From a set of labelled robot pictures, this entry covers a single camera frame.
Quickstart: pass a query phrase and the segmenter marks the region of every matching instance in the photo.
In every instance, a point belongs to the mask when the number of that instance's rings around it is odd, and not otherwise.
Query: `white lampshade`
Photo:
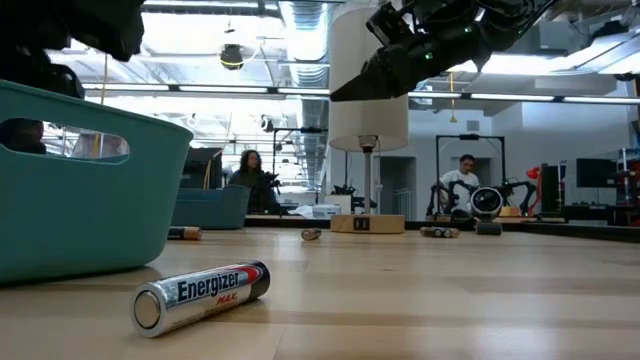
[[[381,46],[365,26],[375,10],[368,7],[350,10],[334,19],[330,30],[332,92],[358,75],[364,62]],[[374,151],[403,148],[409,142],[408,118],[406,95],[391,100],[330,102],[329,145],[362,151],[358,136],[377,135],[380,147]]]

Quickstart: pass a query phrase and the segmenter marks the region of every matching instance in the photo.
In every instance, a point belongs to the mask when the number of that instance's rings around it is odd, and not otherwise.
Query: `basket handle hole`
[[[118,135],[25,118],[0,119],[0,145],[15,152],[45,156],[129,157],[129,144]]]

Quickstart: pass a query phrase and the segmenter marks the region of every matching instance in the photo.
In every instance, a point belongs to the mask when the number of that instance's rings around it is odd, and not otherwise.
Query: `aa battery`
[[[300,236],[302,236],[302,238],[307,241],[319,239],[320,235],[322,235],[322,230],[318,228],[304,229],[300,233]]]
[[[420,228],[420,234],[428,237],[455,238],[460,235],[460,230],[443,227],[423,227]]]
[[[129,313],[136,331],[153,338],[255,300],[270,283],[269,269],[260,261],[173,276],[140,285]]]
[[[200,240],[202,238],[202,230],[199,227],[179,227],[172,226],[169,228],[169,240]]]

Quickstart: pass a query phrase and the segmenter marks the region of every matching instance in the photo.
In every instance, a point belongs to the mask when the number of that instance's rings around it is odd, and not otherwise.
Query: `teal plastic basket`
[[[123,270],[160,255],[191,132],[0,81],[0,121],[9,118],[118,135],[130,150],[80,160],[0,145],[0,283]]]
[[[227,185],[223,189],[180,189],[173,211],[174,226],[203,230],[235,230],[244,226],[251,189]]]

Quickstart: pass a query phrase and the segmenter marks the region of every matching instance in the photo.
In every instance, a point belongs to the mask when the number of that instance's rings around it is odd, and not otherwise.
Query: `energizer battery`
[[[270,283],[260,261],[173,276],[140,285],[129,313],[136,331],[152,338],[255,300]]]

